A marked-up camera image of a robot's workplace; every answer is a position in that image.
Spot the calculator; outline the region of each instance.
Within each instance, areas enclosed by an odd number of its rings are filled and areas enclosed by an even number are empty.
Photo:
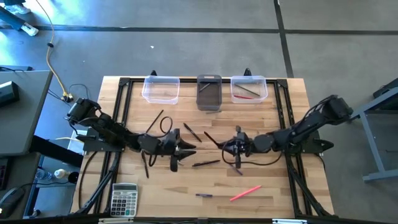
[[[112,186],[112,217],[135,217],[138,206],[138,186],[130,183],[117,183]]]

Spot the yellow cable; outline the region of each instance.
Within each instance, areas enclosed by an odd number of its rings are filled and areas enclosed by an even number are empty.
[[[49,44],[53,45],[53,41],[54,41],[54,25],[52,24],[52,21],[51,21],[51,19],[50,19],[50,16],[47,14],[47,12],[46,12],[45,9],[43,8],[43,6],[39,3],[38,0],[36,0],[36,2],[37,2],[37,4],[39,4],[39,6],[43,9],[45,15],[47,16],[47,18],[48,18],[49,21],[50,21],[51,29],[52,29],[52,37],[51,37],[51,41],[50,41]],[[62,95],[68,97],[68,92],[66,91],[65,87],[63,86],[63,83],[61,82],[60,77],[58,76],[58,74],[55,72],[54,68],[53,68],[53,67],[51,66],[51,64],[50,64],[50,49],[51,49],[51,48],[52,48],[52,47],[49,46],[48,49],[47,49],[47,56],[46,56],[47,65],[48,65],[49,68],[51,69],[51,72],[52,72],[52,73],[55,75],[55,77],[57,78],[58,83],[60,84],[60,86],[61,86],[61,88],[62,88],[62,91],[63,91]]]
[[[78,141],[78,142],[84,143],[84,142],[82,142],[82,141],[79,140],[79,139],[74,139],[74,138],[70,138],[70,137],[62,137],[62,138],[57,138],[57,139],[55,139],[55,140],[62,140],[62,139],[69,139],[69,140],[72,140],[72,141]]]

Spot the bottle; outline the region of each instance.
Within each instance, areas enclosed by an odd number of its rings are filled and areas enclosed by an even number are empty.
[[[70,174],[70,172],[69,171],[66,171],[66,170],[64,170],[64,169],[59,169],[59,170],[56,170],[55,172],[54,172],[54,176],[56,177],[56,178],[58,178],[58,179],[62,179],[62,178],[64,178],[64,177],[68,177],[69,176],[69,174]]]
[[[52,173],[49,171],[45,171],[43,169],[38,168],[35,175],[36,180],[51,180]]]

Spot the wooden tabletop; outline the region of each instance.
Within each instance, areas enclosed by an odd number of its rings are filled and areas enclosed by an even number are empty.
[[[104,113],[113,113],[119,78],[104,77],[103,79],[98,103]],[[304,80],[289,78],[287,81],[294,117],[298,121],[309,109]],[[141,156],[138,153],[126,150],[122,154],[117,182],[138,184],[137,217],[293,218],[292,199],[283,157],[271,166],[242,164],[240,171],[243,176],[237,174],[222,161],[196,169],[192,168],[192,164],[196,162],[221,159],[221,151],[203,134],[204,131],[208,132],[216,141],[221,142],[231,139],[236,134],[236,125],[240,125],[250,138],[279,129],[275,93],[271,86],[268,86],[269,96],[264,102],[246,105],[232,103],[229,84],[223,84],[222,112],[206,114],[197,109],[196,83],[180,84],[179,99],[176,105],[146,102],[141,96],[142,83],[135,83],[126,127],[133,132],[143,133],[159,112],[164,110],[161,117],[172,117],[173,128],[180,128],[182,138],[197,146],[197,153],[184,159],[183,166],[179,166],[178,172],[170,171],[169,157],[158,157],[155,166],[149,168],[149,179],[146,178]],[[285,109],[283,92],[281,92],[281,98]],[[124,99],[125,97],[122,99],[118,121],[121,120]],[[149,133],[161,134],[159,123],[160,119]],[[187,123],[203,142],[198,142],[183,127],[183,123]],[[164,121],[164,127],[168,126],[169,122]],[[279,152],[271,151],[267,154],[251,155],[248,158],[242,156],[242,161],[266,163],[275,160],[278,155]],[[88,156],[85,156],[81,171],[87,159]],[[83,180],[82,203],[89,199],[98,185],[103,159],[104,153],[99,152],[88,165]],[[226,159],[233,161],[233,158],[227,154]],[[326,211],[333,213],[322,162],[310,154],[303,154],[302,159],[308,188]],[[257,185],[262,187],[243,198],[233,202],[229,201],[231,197]],[[297,189],[300,208],[304,211],[302,193],[298,186]],[[77,187],[73,196],[71,212],[78,210],[78,190]],[[196,193],[212,194],[213,198],[197,197]],[[106,206],[107,196],[108,187],[104,191],[101,211]]]

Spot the calculator display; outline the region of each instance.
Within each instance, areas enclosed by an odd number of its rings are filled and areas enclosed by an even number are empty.
[[[137,190],[136,185],[115,185],[114,190]]]

